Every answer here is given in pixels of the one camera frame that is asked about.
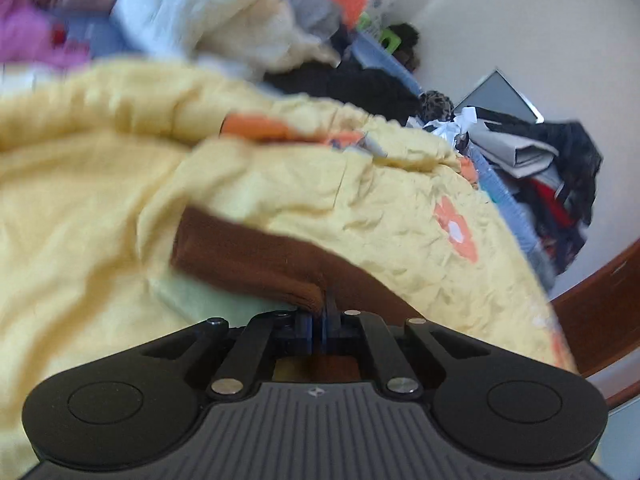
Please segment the brown knit sweater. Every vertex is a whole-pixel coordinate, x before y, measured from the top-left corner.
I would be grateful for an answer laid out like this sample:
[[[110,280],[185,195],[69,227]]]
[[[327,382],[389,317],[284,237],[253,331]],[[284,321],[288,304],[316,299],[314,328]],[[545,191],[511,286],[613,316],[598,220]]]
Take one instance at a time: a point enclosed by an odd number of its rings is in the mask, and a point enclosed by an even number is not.
[[[378,385],[413,396],[422,390],[388,331],[417,313],[371,274],[333,252],[292,237],[241,226],[194,206],[183,211],[172,246],[179,271],[236,294],[271,299],[303,308],[321,318],[324,295],[334,293],[341,312],[357,311]]]

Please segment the pile of mixed clothes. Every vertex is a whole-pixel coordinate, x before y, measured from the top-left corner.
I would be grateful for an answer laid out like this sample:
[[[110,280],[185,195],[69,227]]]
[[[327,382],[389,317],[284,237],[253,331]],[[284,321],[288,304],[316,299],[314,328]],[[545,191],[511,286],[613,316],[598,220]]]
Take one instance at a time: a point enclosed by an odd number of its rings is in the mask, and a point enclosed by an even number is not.
[[[581,122],[526,122],[466,106],[468,136],[500,176],[515,185],[515,200],[533,216],[534,230],[556,274],[586,244],[603,156]]]

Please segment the white and cream clothes heap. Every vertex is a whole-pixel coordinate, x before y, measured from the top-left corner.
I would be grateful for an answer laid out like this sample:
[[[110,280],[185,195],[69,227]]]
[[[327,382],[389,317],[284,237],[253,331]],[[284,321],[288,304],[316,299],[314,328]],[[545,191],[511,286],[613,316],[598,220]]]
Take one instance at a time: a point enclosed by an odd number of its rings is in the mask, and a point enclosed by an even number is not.
[[[332,0],[1,0],[1,59],[68,70],[90,62],[91,39],[68,34],[65,13],[93,14],[153,58],[206,58],[253,78],[342,60]]]

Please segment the yellow patterned bed quilt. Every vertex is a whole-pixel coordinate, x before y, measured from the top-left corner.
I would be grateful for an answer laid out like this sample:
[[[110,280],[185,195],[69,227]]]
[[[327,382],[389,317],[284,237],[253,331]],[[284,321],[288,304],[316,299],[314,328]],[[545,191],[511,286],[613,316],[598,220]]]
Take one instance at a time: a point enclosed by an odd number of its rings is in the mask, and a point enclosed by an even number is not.
[[[29,391],[228,318],[170,267],[188,209],[303,240],[414,315],[563,370],[575,360],[518,241],[444,139],[186,63],[1,70],[1,474],[32,469]]]

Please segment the brown wooden door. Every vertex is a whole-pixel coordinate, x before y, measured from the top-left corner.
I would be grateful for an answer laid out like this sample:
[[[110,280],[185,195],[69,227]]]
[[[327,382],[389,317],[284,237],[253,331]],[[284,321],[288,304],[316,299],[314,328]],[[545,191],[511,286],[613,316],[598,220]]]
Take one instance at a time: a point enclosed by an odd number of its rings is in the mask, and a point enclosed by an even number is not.
[[[639,395],[639,244],[552,300],[579,374],[609,408]]]

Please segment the black bag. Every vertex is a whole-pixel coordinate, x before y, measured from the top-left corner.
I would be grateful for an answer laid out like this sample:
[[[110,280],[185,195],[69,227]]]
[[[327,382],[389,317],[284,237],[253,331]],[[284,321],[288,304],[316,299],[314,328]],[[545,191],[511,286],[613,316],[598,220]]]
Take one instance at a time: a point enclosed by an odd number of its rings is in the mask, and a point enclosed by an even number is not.
[[[416,46],[420,41],[420,32],[411,24],[393,24],[387,29],[400,40],[399,46],[393,53],[394,58],[410,73],[414,73],[420,66],[419,55],[416,54]]]

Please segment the grey framed board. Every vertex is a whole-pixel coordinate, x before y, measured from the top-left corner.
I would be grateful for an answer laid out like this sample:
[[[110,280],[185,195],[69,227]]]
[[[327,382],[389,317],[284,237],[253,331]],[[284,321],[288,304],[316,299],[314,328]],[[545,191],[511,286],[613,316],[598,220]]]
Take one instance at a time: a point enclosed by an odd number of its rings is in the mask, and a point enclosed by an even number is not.
[[[544,122],[544,116],[533,102],[527,99],[522,92],[519,92],[498,68],[486,75],[456,105],[454,111],[460,112],[462,108],[467,106],[487,108],[535,124]]]

